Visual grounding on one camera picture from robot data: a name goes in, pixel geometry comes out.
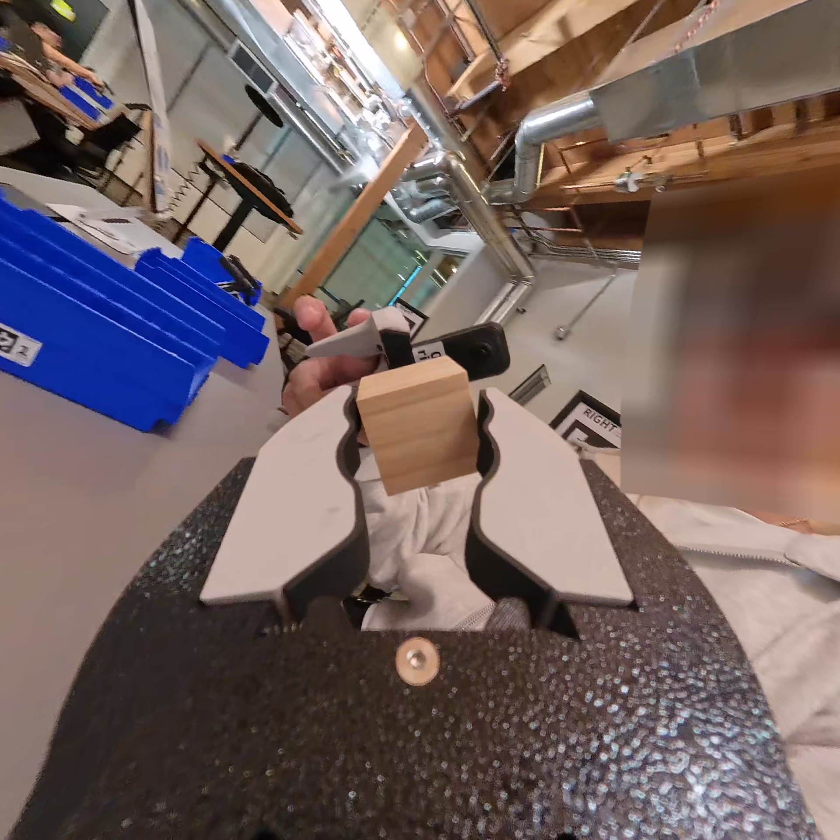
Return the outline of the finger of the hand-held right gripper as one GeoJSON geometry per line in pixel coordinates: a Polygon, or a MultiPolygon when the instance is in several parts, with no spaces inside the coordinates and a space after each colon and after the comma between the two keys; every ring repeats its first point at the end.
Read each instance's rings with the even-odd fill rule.
{"type": "Polygon", "coordinates": [[[384,352],[381,334],[376,324],[361,322],[352,328],[313,342],[308,346],[306,358],[337,358],[348,355],[351,358],[364,359],[380,357],[384,352]]]}

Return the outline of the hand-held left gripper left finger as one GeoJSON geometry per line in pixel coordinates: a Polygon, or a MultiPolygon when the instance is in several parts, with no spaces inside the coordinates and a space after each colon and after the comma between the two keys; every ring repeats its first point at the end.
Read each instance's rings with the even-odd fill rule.
{"type": "Polygon", "coordinates": [[[270,602],[301,623],[320,597],[339,602],[369,573],[355,473],[356,387],[342,385],[259,450],[200,594],[206,606],[270,602]]]}

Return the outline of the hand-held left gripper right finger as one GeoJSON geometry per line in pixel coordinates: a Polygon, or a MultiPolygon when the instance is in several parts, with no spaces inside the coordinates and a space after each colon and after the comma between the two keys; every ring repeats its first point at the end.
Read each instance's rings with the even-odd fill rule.
{"type": "Polygon", "coordinates": [[[492,601],[488,632],[579,631],[573,606],[637,603],[579,456],[495,387],[479,394],[480,482],[466,538],[471,582],[492,601]]]}

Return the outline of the blue-striped wooden cube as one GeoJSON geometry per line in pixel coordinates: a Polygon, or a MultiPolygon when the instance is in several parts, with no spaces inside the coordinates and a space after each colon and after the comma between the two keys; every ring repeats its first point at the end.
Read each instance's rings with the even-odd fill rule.
{"type": "Polygon", "coordinates": [[[468,375],[447,355],[367,375],[355,401],[388,496],[477,472],[468,375]]]}

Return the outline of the blue plastic bin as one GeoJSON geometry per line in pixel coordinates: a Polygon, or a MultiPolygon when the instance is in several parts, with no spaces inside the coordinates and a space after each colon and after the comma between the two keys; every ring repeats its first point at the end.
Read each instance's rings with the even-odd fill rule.
{"type": "Polygon", "coordinates": [[[222,330],[217,353],[221,359],[242,369],[263,361],[269,338],[264,333],[266,319],[255,309],[159,248],[145,250],[134,270],[222,330]]]}
{"type": "Polygon", "coordinates": [[[46,215],[1,207],[2,371],[143,432],[176,424],[224,328],[46,215]]]}
{"type": "Polygon", "coordinates": [[[59,88],[59,93],[97,126],[112,119],[114,100],[85,78],[74,77],[71,84],[59,88]]]}

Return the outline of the person's right forearm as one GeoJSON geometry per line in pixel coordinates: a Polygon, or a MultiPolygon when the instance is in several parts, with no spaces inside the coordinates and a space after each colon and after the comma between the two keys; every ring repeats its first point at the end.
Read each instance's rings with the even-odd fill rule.
{"type": "Polygon", "coordinates": [[[494,602],[469,578],[466,542],[479,483],[475,473],[388,496],[380,478],[359,480],[368,581],[387,594],[367,609],[364,631],[530,630],[522,600],[494,602]]]}

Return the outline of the person's right hand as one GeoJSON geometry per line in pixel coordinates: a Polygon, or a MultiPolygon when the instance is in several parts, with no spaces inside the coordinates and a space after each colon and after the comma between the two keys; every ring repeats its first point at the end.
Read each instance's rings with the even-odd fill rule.
{"type": "MultiPolygon", "coordinates": [[[[323,341],[338,332],[325,304],[319,299],[300,297],[293,312],[299,327],[309,333],[313,342],[323,341]]],[[[378,365],[378,356],[355,358],[342,354],[307,358],[287,375],[280,410],[289,418],[297,417],[332,389],[374,373],[378,365]]]]}

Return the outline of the black-framed sign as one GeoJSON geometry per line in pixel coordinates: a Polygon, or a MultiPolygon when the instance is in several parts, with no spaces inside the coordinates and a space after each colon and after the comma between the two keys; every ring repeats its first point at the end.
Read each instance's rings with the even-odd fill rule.
{"type": "Polygon", "coordinates": [[[428,316],[399,297],[391,301],[390,306],[402,314],[409,326],[409,335],[414,340],[427,321],[428,316]]]}
{"type": "Polygon", "coordinates": [[[583,390],[574,394],[549,425],[571,445],[622,447],[620,413],[583,390]]]}

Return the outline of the black backpack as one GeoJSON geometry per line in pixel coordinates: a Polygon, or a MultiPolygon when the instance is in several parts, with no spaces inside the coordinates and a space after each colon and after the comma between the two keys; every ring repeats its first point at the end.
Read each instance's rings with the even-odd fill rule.
{"type": "Polygon", "coordinates": [[[233,163],[237,175],[229,179],[231,186],[261,216],[277,224],[284,224],[281,216],[292,219],[294,211],[286,194],[266,174],[242,161],[233,163]]]}

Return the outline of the white roll-up banner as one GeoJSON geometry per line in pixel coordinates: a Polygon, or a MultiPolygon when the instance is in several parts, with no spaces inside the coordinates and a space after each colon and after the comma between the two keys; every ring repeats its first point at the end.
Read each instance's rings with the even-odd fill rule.
{"type": "Polygon", "coordinates": [[[158,44],[151,18],[144,3],[142,1],[128,1],[127,7],[132,19],[143,76],[150,98],[150,128],[147,144],[150,180],[148,205],[155,217],[166,219],[171,215],[174,200],[172,190],[172,138],[158,44]]]}

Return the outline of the silver round ventilation duct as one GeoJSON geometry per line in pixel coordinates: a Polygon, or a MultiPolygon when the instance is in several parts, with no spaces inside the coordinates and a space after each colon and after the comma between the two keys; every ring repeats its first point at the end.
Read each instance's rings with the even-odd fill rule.
{"type": "Polygon", "coordinates": [[[401,182],[440,179],[440,189],[467,218],[498,265],[507,273],[507,283],[479,315],[476,324],[503,324],[530,293],[534,270],[519,244],[501,222],[496,207],[525,204],[540,183],[543,146],[552,140],[598,128],[600,120],[587,91],[571,94],[536,108],[520,122],[514,139],[514,176],[500,186],[481,187],[468,172],[460,153],[433,135],[435,152],[409,165],[401,182]]]}

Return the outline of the rectangular metal duct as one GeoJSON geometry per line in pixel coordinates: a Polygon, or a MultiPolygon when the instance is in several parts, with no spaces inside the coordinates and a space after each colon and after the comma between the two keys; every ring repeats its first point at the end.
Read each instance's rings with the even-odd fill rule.
{"type": "Polygon", "coordinates": [[[590,90],[612,142],[839,88],[839,2],[715,2],[639,39],[590,90]]]}

